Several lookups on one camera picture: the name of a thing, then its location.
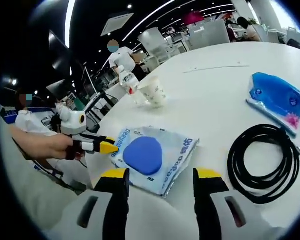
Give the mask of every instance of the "paper cup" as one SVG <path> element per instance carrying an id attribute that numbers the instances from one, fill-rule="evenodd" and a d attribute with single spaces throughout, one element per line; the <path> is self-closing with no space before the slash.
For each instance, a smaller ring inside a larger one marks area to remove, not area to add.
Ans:
<path id="1" fill-rule="evenodd" d="M 154 108 L 161 107 L 166 103 L 167 96 L 157 76 L 141 81 L 138 90 Z"/>

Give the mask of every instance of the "white shirt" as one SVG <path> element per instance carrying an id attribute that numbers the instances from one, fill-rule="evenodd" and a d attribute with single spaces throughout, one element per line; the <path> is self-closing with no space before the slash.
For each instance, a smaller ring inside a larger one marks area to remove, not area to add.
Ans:
<path id="1" fill-rule="evenodd" d="M 110 68 L 122 65 L 125 70 L 132 72 L 136 66 L 134 59 L 130 56 L 133 53 L 134 52 L 126 46 L 119 48 L 118 51 L 112 53 L 109 57 Z"/>
<path id="2" fill-rule="evenodd" d="M 15 120 L 15 126 L 24 132 L 43 134 L 45 136 L 53 136 L 57 133 L 49 129 L 51 127 L 51 117 L 54 115 L 53 112 L 44 112 L 45 116 L 43 119 L 39 119 L 36 114 L 27 110 L 21 110 Z"/>
<path id="3" fill-rule="evenodd" d="M 256 42 L 261 42 L 259 34 L 256 32 L 255 28 L 252 25 L 249 25 L 246 29 L 246 34 L 248 39 L 251 39 Z"/>

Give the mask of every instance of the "ceiling vent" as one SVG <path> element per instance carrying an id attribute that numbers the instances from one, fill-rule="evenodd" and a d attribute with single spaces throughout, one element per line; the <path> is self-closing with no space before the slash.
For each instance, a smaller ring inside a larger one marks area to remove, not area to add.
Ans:
<path id="1" fill-rule="evenodd" d="M 129 14 L 110 18 L 104 26 L 104 29 L 101 33 L 101 37 L 121 29 L 133 15 L 134 13 L 129 13 Z"/>

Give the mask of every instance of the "window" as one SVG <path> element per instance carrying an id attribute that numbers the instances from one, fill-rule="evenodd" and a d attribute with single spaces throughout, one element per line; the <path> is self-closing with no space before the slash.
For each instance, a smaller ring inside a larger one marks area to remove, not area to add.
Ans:
<path id="1" fill-rule="evenodd" d="M 289 13 L 280 5 L 280 3 L 275 0 L 270 0 L 270 4 L 279 20 L 281 28 L 288 30 L 289 27 L 296 29 L 300 33 L 300 28 L 298 27 L 295 20 L 289 15 Z"/>
<path id="2" fill-rule="evenodd" d="M 260 25 L 258 16 L 257 16 L 257 14 L 256 14 L 256 12 L 255 12 L 255 10 L 254 10 L 254 8 L 252 7 L 252 5 L 251 5 L 250 2 L 248 2 L 248 6 L 249 6 L 249 8 L 250 8 L 250 10 L 251 10 L 251 12 L 252 12 L 252 15 L 253 15 L 253 17 L 254 17 L 256 23 Z"/>

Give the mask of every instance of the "plastic bottle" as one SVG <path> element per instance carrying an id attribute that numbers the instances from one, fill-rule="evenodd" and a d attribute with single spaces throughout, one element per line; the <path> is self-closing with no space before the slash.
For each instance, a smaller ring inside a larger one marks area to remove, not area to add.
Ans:
<path id="1" fill-rule="evenodd" d="M 122 65 L 117 68 L 117 72 L 119 73 L 120 85 L 133 97 L 134 102 L 136 104 L 145 103 L 146 98 L 138 91 L 139 81 L 136 76 L 132 72 L 125 70 Z"/>

